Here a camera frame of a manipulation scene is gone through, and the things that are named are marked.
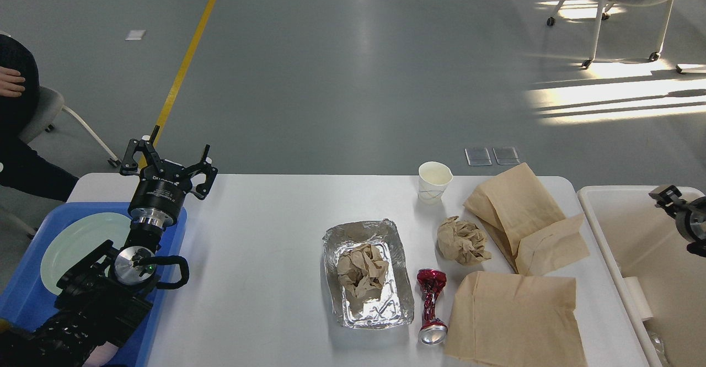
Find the white plate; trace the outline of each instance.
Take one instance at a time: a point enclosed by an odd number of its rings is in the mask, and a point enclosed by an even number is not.
[[[125,244],[131,220],[122,214],[101,212],[70,224],[51,241],[42,258],[42,283],[53,294],[60,294],[56,282],[89,252],[110,239],[113,246]]]

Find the crumpled paper ball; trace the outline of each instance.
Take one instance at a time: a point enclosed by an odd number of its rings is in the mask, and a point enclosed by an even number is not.
[[[363,244],[338,258],[338,282],[355,299],[364,299],[369,291],[383,288],[388,266],[378,247]]]
[[[491,259],[491,252],[485,249],[486,233],[471,221],[457,219],[458,216],[447,218],[436,232],[442,256],[465,266]]]

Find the white paper cup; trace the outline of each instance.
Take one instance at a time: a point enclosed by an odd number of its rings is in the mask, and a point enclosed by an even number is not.
[[[449,167],[436,161],[419,166],[419,199],[426,204],[441,201],[444,190],[453,179]]]

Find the white container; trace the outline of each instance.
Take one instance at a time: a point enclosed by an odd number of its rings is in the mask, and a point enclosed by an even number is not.
[[[664,340],[673,367],[706,359],[706,258],[686,251],[674,220],[648,196],[656,186],[589,186],[578,198],[603,252],[630,321],[652,367],[661,367],[646,330]],[[679,187],[691,201],[704,194]],[[623,277],[635,276],[655,315],[640,321]]]

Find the blue tray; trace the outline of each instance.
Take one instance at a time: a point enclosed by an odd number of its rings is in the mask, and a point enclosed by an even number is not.
[[[49,292],[42,284],[40,277],[40,264],[42,257],[56,236],[64,228],[81,218],[101,212],[116,212],[128,216],[128,203],[66,203],[56,207],[46,216],[42,227],[28,247],[25,256],[15,270],[5,291],[0,295],[0,317],[12,322],[15,326],[34,331],[46,319],[56,313],[54,302],[56,296]],[[162,248],[157,251],[158,256],[175,256],[181,248],[184,239],[184,224],[186,211],[181,209],[179,221],[164,232]],[[157,273],[165,280],[172,276],[174,267],[159,267]],[[154,304],[152,311],[125,346],[110,361],[110,364],[125,364],[133,367],[142,367],[147,364],[149,349],[154,340],[154,332],[159,320],[159,309],[166,296],[166,291],[155,290],[147,299]]]

